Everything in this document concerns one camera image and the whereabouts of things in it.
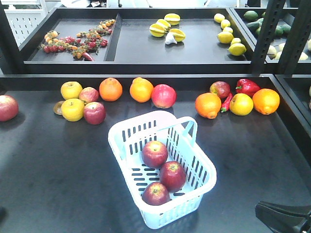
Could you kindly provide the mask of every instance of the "garlic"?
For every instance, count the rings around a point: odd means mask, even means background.
[[[175,40],[173,33],[167,33],[165,38],[165,44],[169,45],[171,43],[177,44],[177,41]]]

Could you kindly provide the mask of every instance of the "cucumber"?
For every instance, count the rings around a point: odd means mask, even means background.
[[[251,32],[255,32],[257,30],[257,28],[260,27],[260,23],[259,22],[250,22],[246,24],[247,28],[251,31]]]
[[[246,11],[243,17],[249,22],[254,22],[258,19],[258,14],[256,11]]]

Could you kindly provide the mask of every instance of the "red bell pepper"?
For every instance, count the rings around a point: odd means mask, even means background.
[[[229,95],[227,96],[227,98],[225,99],[225,101],[222,103],[222,107],[220,109],[220,112],[226,112],[229,110],[229,106],[230,106],[230,102],[233,98],[233,94],[230,92]]]
[[[253,95],[259,91],[261,88],[257,85],[257,83],[249,80],[249,79],[240,79],[238,80],[236,86],[237,93],[247,94],[249,97],[253,97]]]

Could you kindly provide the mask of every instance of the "yellow apple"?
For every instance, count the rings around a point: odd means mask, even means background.
[[[65,100],[79,98],[82,86],[76,81],[64,83],[60,88],[60,93]]]
[[[63,117],[68,121],[78,121],[83,117],[84,102],[80,99],[66,100],[61,107]]]

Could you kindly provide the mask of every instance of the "table surface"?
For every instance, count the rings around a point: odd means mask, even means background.
[[[105,121],[68,122],[52,111],[59,91],[8,91],[20,105],[0,122],[0,206],[4,233],[271,232],[255,216],[263,200],[309,205],[311,170],[278,113],[197,115],[200,91],[178,91],[167,111],[198,123],[197,143],[217,169],[217,183],[197,211],[158,230],[143,222],[107,141],[115,123],[157,110],[128,93],[104,102]]]

